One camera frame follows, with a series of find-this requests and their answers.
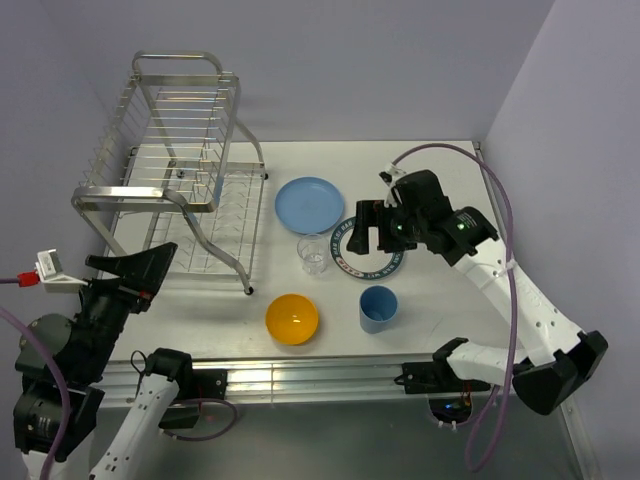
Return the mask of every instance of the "bowl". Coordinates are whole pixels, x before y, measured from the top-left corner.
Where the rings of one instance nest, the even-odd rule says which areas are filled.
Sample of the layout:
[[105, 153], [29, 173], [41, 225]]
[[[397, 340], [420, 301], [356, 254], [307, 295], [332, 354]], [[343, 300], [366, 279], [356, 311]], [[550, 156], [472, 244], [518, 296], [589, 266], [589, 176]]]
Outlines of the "bowl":
[[318, 328], [318, 310], [304, 295], [289, 293], [276, 298], [266, 314], [267, 330], [285, 345], [306, 342]]

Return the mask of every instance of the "wire rack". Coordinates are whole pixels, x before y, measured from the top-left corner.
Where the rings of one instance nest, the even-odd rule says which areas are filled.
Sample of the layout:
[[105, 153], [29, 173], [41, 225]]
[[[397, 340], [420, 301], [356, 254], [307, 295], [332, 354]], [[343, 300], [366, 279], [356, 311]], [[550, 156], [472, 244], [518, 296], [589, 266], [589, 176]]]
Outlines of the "wire rack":
[[[141, 59], [205, 60], [216, 74], [147, 74]], [[238, 78], [206, 52], [138, 52], [132, 66], [72, 204], [115, 255], [127, 252], [101, 212], [151, 212], [144, 248], [177, 243], [173, 273], [240, 277], [251, 293], [266, 172], [260, 144], [237, 119]], [[235, 128], [257, 162], [228, 162]]]
[[[218, 208], [213, 213], [196, 215], [207, 239], [245, 265], [249, 278], [262, 203], [262, 177], [263, 169], [256, 165], [229, 162]], [[165, 242], [178, 244], [170, 269], [172, 274], [235, 277], [227, 265], [185, 232], [184, 220], [178, 213], [161, 213], [155, 226], [149, 228], [147, 240], [148, 247]]]

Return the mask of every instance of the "gray wall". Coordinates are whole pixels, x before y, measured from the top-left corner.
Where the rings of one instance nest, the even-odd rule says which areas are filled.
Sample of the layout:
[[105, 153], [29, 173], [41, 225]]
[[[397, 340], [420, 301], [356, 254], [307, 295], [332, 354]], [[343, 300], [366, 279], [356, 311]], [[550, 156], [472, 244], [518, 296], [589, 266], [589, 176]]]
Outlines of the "gray wall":
[[[7, 0], [0, 14], [0, 276], [32, 270], [38, 250], [57, 247], [81, 272], [96, 237], [71, 207], [71, 193], [92, 155], [104, 110], [46, 12], [36, 0]], [[0, 287], [0, 305], [23, 321], [77, 309], [75, 296], [39, 287]], [[0, 321], [0, 464], [2, 478], [23, 471], [13, 444], [20, 393], [13, 371], [18, 334]]]
[[640, 469], [640, 3], [556, 2], [486, 140], [538, 285], [610, 343], [577, 395], [610, 479]]
[[402, 140], [483, 138], [553, 1], [42, 3], [109, 108], [135, 51], [209, 50], [261, 140]]

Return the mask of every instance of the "glass cup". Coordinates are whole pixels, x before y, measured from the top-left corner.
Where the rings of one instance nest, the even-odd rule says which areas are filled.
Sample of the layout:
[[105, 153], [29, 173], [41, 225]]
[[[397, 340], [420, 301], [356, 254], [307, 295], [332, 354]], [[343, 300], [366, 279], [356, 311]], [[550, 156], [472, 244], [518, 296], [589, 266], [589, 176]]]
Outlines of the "glass cup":
[[298, 242], [298, 255], [302, 269], [310, 275], [318, 275], [327, 268], [329, 243], [320, 235], [305, 235]]

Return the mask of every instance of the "blue cup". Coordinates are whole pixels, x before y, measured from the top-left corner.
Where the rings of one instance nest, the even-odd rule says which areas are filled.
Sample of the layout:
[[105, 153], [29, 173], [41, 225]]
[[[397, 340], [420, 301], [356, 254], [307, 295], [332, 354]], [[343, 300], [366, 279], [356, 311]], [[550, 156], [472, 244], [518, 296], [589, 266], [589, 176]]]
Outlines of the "blue cup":
[[398, 311], [398, 299], [387, 287], [375, 285], [360, 295], [360, 326], [367, 333], [387, 328]]

